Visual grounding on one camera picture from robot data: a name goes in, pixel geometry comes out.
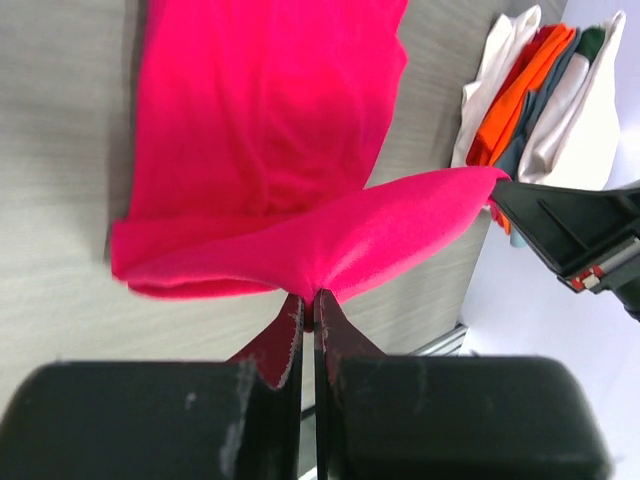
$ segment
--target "folded clothes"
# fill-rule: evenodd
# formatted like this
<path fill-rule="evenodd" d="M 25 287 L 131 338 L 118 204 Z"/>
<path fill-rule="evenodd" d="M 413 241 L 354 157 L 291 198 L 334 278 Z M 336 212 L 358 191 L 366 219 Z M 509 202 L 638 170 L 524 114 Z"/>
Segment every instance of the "folded clothes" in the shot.
<path fill-rule="evenodd" d="M 594 41 L 572 58 L 527 142 L 518 167 L 521 182 L 585 190 L 605 186 L 620 136 L 614 62 L 625 23 L 625 14 L 616 13 L 601 25 L 602 48 Z"/>
<path fill-rule="evenodd" d="M 170 219 L 115 225 L 113 272 L 129 288 L 153 296 L 227 294 L 282 288 L 310 305 L 321 288 L 339 301 L 409 270 L 473 223 L 499 179 L 497 168 L 440 170 L 402 178 L 233 238 L 185 242 L 149 254 L 169 236 L 215 231 L 215 219 Z"/>
<path fill-rule="evenodd" d="M 547 78 L 556 59 L 573 41 L 576 30 L 560 24 L 543 28 L 542 36 L 551 29 L 526 68 L 517 75 L 504 93 L 495 99 L 487 112 L 467 156 L 467 165 L 494 165 L 513 137 L 527 92 L 537 91 Z"/>
<path fill-rule="evenodd" d="M 515 19 L 498 17 L 487 37 L 477 77 L 463 87 L 462 122 L 453 147 L 452 167 L 466 165 L 478 127 L 522 48 L 536 34 L 541 16 L 536 5 Z"/>
<path fill-rule="evenodd" d="M 541 29 L 538 35 L 542 34 L 544 30 L 545 28 Z M 529 90 L 526 93 L 525 101 L 520 112 L 520 118 L 518 119 L 518 123 L 516 124 L 516 127 L 513 131 L 511 142 L 509 143 L 509 145 L 507 145 L 507 148 L 505 148 L 505 150 L 502 152 L 502 155 L 500 155 L 495 163 L 496 167 L 506 172 L 507 175 L 509 175 L 509 177 L 512 179 L 517 177 L 518 165 L 520 163 L 520 158 L 527 143 L 529 132 L 538 121 L 538 117 L 547 104 L 549 97 L 564 75 L 564 72 L 567 69 L 567 65 L 569 64 L 569 61 L 571 60 L 574 52 L 580 47 L 581 44 L 588 43 L 581 42 L 581 38 L 582 33 L 579 30 L 576 31 L 576 36 L 571 41 L 571 43 L 567 45 L 565 50 L 556 58 L 553 65 L 551 66 L 551 69 L 549 70 L 549 73 L 542 82 L 542 85 L 540 85 L 540 88 L 538 88 L 538 90 Z M 528 59 L 526 56 L 524 57 L 524 60 L 525 65 L 527 65 Z M 506 90 L 506 87 L 508 86 L 510 85 L 505 82 L 503 88 Z M 519 236 L 519 234 L 511 229 L 509 219 L 506 217 L 506 215 L 504 215 L 502 212 L 496 212 L 494 215 L 494 219 L 502 228 L 504 228 L 507 234 L 511 234 L 511 245 L 523 245 L 524 242 L 519 238 L 516 238 L 517 236 Z"/>
<path fill-rule="evenodd" d="M 585 35 L 587 39 L 589 39 L 592 36 L 592 32 L 587 30 Z M 547 105 L 560 79 L 564 76 L 574 53 L 580 48 L 580 45 L 589 43 L 581 39 L 582 32 L 577 31 L 573 41 L 554 62 L 540 88 L 537 91 L 529 90 L 527 92 L 511 142 L 495 163 L 496 167 L 504 170 L 511 178 L 517 178 L 518 165 L 520 164 L 520 158 L 527 143 L 527 138 L 538 122 L 540 114 Z"/>
<path fill-rule="evenodd" d="M 113 228 L 115 277 L 164 297 L 283 286 L 233 271 L 224 277 L 215 268 L 208 280 L 169 270 L 180 279 L 170 285 L 150 274 L 132 282 L 130 272 L 141 275 L 146 265 L 199 245 L 268 231 L 360 191 L 407 63 L 397 38 L 406 4 L 151 0 L 133 195 L 128 217 Z"/>

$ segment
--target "pink cloth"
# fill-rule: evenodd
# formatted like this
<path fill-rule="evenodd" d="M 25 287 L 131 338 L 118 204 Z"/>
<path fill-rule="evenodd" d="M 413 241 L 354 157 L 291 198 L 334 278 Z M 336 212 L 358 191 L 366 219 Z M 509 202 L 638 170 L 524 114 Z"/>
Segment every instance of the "pink cloth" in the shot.
<path fill-rule="evenodd" d="M 237 281 L 256 284 L 256 289 L 283 288 L 307 304 L 326 288 L 342 302 L 457 238 L 500 178 L 506 178 L 504 172 L 492 167 L 423 173 L 347 195 L 263 230 L 196 241 L 145 262 L 136 260 L 162 244 L 175 224 L 124 222 L 116 225 L 113 249 L 125 264 L 114 259 L 113 269 L 131 288 L 150 295 L 216 295 L 217 282 Z M 187 235 L 198 225 L 197 220 L 185 223 Z M 185 232 L 174 230 L 174 236 L 180 231 Z"/>
<path fill-rule="evenodd" d="M 361 191 L 391 123 L 406 0 L 151 0 L 129 216 L 112 271 L 138 292 L 284 288 L 338 299 L 459 235 L 499 171 Z"/>

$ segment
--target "fabric fold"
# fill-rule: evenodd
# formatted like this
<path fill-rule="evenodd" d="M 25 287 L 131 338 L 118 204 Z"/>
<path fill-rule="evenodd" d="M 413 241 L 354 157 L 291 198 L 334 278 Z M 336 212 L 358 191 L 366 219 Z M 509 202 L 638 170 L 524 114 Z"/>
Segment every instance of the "fabric fold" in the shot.
<path fill-rule="evenodd" d="M 499 169 L 481 167 L 415 175 L 263 230 L 183 245 L 127 265 L 114 262 L 114 275 L 153 296 L 216 296 L 227 294 L 235 282 L 243 291 L 246 286 L 253 291 L 282 288 L 302 296 L 307 305 L 326 288 L 343 302 L 406 272 L 456 239 L 503 178 Z M 143 252 L 175 232 L 171 222 L 149 224 L 153 222 L 116 224 L 114 257 L 123 258 L 132 245 Z"/>

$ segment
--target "wooden surface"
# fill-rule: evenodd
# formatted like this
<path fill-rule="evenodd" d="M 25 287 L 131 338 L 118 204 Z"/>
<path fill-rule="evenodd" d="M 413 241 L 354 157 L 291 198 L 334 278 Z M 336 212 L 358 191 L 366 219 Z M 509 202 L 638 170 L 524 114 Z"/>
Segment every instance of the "wooden surface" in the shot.
<path fill-rule="evenodd" d="M 371 183 L 448 165 L 460 89 L 508 0 L 415 0 L 411 63 Z M 283 292 L 165 303 L 115 283 L 110 222 L 131 188 L 131 91 L 144 12 L 134 0 L 0 3 L 0 409 L 35 367 L 69 359 L 224 359 Z M 345 306 L 383 350 L 453 327 L 487 219 L 425 264 Z M 310 338 L 304 403 L 313 403 Z"/>

